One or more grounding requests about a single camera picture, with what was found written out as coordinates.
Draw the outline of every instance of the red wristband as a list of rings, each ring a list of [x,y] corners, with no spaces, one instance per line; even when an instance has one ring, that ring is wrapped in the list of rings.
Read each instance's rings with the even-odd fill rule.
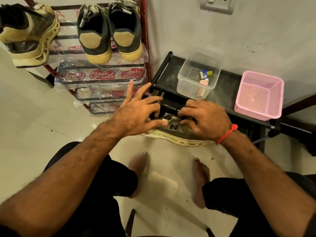
[[[238,125],[233,124],[233,125],[232,125],[232,129],[231,129],[229,132],[227,132],[225,135],[223,135],[222,138],[220,138],[220,140],[219,140],[216,144],[217,144],[217,145],[220,144],[227,136],[229,136],[229,134],[230,134],[231,132],[233,132],[233,131],[235,131],[235,130],[237,130],[237,129],[238,129]]]

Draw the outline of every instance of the left hand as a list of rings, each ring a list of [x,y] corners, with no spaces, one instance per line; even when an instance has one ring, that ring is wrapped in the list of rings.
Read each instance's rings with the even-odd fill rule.
[[[142,100],[143,94],[151,86],[151,83],[147,83],[139,88],[134,98],[132,98],[133,86],[134,82],[131,80],[127,88],[125,101],[117,109],[109,122],[112,122],[121,131],[123,137],[140,135],[153,128],[167,126],[168,122],[165,120],[151,121],[148,118],[153,112],[155,112],[155,116],[159,115],[160,105],[155,102],[162,100],[160,96],[150,96]]]

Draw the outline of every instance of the fingernail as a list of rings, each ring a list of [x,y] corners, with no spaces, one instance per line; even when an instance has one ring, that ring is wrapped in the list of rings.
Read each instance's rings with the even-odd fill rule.
[[[163,121],[162,126],[167,126],[168,125],[168,120],[163,119],[162,121]]]

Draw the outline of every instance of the foot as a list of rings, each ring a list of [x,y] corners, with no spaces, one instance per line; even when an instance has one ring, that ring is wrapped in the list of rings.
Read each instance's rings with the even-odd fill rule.
[[[147,152],[144,152],[142,155],[135,156],[133,159],[131,159],[128,168],[132,171],[135,171],[138,179],[138,185],[132,196],[131,199],[135,198],[139,192],[140,192],[140,177],[142,176],[142,173],[144,172],[144,169],[146,167],[148,160],[148,154]]]
[[[197,190],[194,196],[194,203],[201,209],[205,208],[202,187],[210,182],[210,169],[200,162],[199,158],[194,160],[195,179],[197,181]]]

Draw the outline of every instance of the white tile floor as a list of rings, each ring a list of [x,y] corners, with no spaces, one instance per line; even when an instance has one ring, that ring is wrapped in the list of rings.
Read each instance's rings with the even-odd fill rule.
[[[51,157],[66,143],[81,141],[107,117],[96,117],[75,108],[67,91],[58,92],[16,69],[0,50],[0,202],[38,176]],[[137,211],[133,236],[207,236],[209,226],[216,237],[226,237],[237,219],[194,205],[192,161],[200,158],[211,179],[241,178],[230,155],[221,146],[177,146],[165,140],[130,136],[112,150],[111,157],[125,165],[132,156],[148,151],[150,167],[140,195],[118,197],[125,226],[132,208]],[[316,173],[316,158],[296,140],[279,135],[266,142],[266,154],[283,170]]]

